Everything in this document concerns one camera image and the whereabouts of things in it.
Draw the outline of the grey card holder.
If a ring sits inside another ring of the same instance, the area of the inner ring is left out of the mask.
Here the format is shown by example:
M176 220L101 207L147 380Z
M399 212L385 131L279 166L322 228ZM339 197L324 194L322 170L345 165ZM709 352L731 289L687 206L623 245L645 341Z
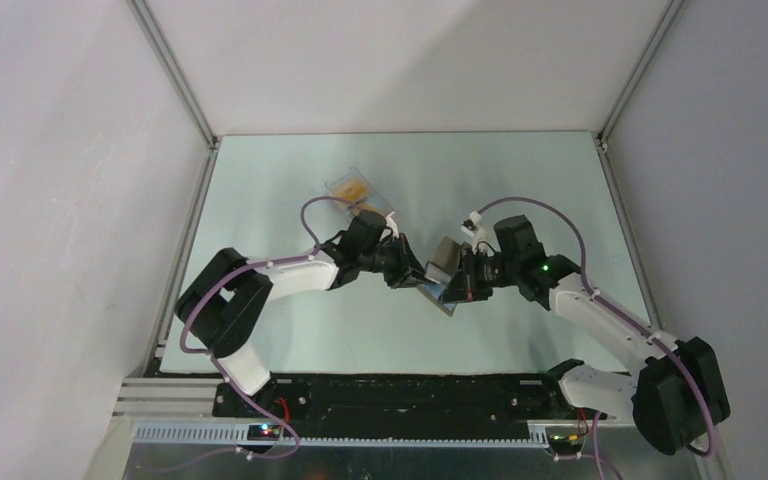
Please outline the grey card holder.
M444 303L442 295L456 273L461 249L461 243L445 236L436 247L431 259L425 264L425 276L431 280L431 283L417 287L428 301L448 317L454 316L456 305Z

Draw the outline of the clear plastic card box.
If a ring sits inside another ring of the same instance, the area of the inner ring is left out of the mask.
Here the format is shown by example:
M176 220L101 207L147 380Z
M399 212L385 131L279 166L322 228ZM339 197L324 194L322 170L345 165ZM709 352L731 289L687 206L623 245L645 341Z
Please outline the clear plastic card box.
M348 201L338 207L351 216L361 211L374 211L380 214L387 225L398 228L398 213L372 183L354 166L336 179L325 182L325 188L332 196Z

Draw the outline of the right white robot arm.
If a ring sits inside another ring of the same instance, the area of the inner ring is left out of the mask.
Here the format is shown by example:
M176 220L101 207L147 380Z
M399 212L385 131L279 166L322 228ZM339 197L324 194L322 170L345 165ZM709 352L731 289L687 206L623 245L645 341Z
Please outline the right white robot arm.
M577 359L557 365L549 372L556 381L541 392L548 414L566 418L583 408L630 421L665 455L690 447L730 417L718 359L707 342L680 340L587 284L580 265L546 254L523 215L495 224L497 247L487 244L477 212L462 230L470 241L457 252L443 302L485 301L498 289L514 288L525 300L582 328L625 369L602 371Z

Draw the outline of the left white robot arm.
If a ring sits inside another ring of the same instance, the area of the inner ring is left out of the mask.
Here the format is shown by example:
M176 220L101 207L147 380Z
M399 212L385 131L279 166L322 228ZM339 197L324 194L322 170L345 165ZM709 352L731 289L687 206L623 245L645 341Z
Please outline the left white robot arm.
M309 253L253 261L224 248L175 303L174 313L184 325L180 347L186 350L187 337L195 336L201 352L239 388L238 404L252 416L264 416L275 406L276 390L267 383L271 372L251 341L264 307L290 295L341 288L363 272L381 275L391 289L430 282L406 235L392 220L368 210Z

